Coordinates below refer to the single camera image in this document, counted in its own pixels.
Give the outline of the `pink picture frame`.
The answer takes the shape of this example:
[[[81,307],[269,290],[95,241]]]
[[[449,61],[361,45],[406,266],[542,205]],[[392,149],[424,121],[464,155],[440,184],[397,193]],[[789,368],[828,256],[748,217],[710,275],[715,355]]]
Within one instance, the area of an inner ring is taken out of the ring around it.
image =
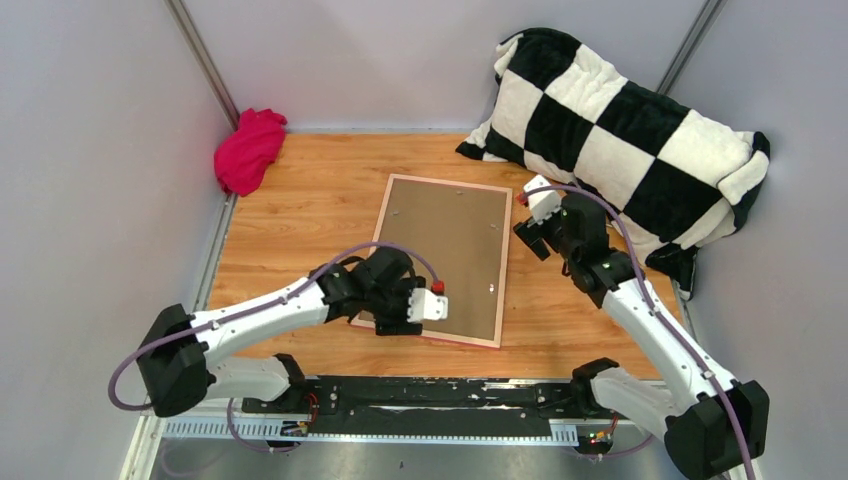
[[[374,240],[415,252],[416,273],[445,285],[447,316],[422,322],[431,339],[498,348],[505,309],[512,191],[390,176]]]

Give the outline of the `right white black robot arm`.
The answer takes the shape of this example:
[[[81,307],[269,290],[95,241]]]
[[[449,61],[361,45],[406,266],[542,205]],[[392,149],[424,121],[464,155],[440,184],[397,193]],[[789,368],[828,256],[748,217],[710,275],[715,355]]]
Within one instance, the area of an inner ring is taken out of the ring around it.
[[[571,403],[584,417],[611,410],[662,441],[688,479],[740,467],[755,479],[764,452],[770,399],[756,381],[741,382],[680,325],[646,279],[634,248],[610,245],[606,221],[622,219],[600,197],[574,187],[531,187],[518,196],[530,219],[515,234],[545,259],[556,252],[563,274],[638,344],[663,388],[601,358],[574,370]]]

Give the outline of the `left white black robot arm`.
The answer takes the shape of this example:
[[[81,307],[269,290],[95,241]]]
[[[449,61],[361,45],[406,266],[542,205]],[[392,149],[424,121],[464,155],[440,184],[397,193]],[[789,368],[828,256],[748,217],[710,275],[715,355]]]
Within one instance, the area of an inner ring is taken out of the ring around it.
[[[135,363],[149,398],[137,408],[159,417],[214,398],[255,398],[283,413],[298,411],[307,389],[290,355],[256,360],[237,359],[235,353],[297,329],[351,321],[363,312],[377,319],[378,333],[389,335],[418,335],[422,321],[442,317],[436,311],[414,312],[424,298],[441,299],[444,292],[437,273],[429,281],[416,274],[417,252],[389,242],[369,246],[373,251],[366,257],[354,246],[289,286],[242,303],[192,313],[181,304],[163,309],[139,349],[112,374],[110,401],[133,410],[118,399],[117,381]]]

